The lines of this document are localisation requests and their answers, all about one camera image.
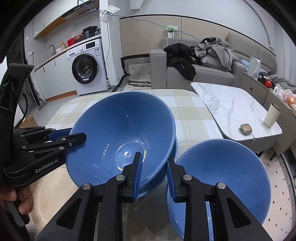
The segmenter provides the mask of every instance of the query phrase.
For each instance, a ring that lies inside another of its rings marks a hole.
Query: black jacket
[[[195,68],[192,64],[201,65],[194,49],[185,44],[177,43],[167,46],[164,51],[167,53],[167,65],[175,67],[186,80],[193,81]]]

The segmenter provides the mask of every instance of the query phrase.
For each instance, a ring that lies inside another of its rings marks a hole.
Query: shelf
[[[46,28],[44,28],[37,36],[36,38],[43,37],[47,35],[50,31],[52,31],[54,28],[65,22],[67,19],[62,18],[62,16],[58,17],[56,20],[54,20],[52,23],[50,23]]]

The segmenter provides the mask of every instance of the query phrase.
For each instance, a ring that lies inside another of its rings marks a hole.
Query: plastic bag
[[[294,104],[296,102],[296,95],[293,94],[293,92],[289,89],[283,90],[279,89],[278,91],[278,97],[281,102],[286,102],[289,106]]]

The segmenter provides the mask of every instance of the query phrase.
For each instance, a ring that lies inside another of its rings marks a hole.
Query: blue bowl
[[[70,134],[79,132],[86,134],[86,142],[70,148],[67,155],[67,170],[77,186],[106,183],[141,152],[142,189],[164,167],[173,149],[176,127],[172,112],[161,99],[127,91],[108,96],[86,110]]]
[[[178,140],[177,137],[175,137],[175,142],[172,150],[172,155],[174,157],[175,162],[177,161],[178,156]],[[156,189],[160,184],[164,182],[166,179],[166,168],[165,166],[160,170],[160,172],[149,182],[146,186],[139,189],[139,194],[137,198],[143,197],[147,195],[152,190]]]
[[[231,140],[211,139],[189,148],[176,163],[203,183],[225,183],[263,224],[271,201],[270,182],[263,164],[250,149]],[[174,203],[168,187],[166,201],[170,221],[183,239],[185,203]],[[213,240],[210,206],[206,206]]]

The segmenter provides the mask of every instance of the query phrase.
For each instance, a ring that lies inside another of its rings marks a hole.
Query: human hand
[[[22,201],[19,205],[21,214],[29,214],[34,207],[33,192],[31,186],[15,190],[10,184],[4,184],[0,187],[0,203],[2,207],[9,212],[5,201],[15,201],[17,198]]]

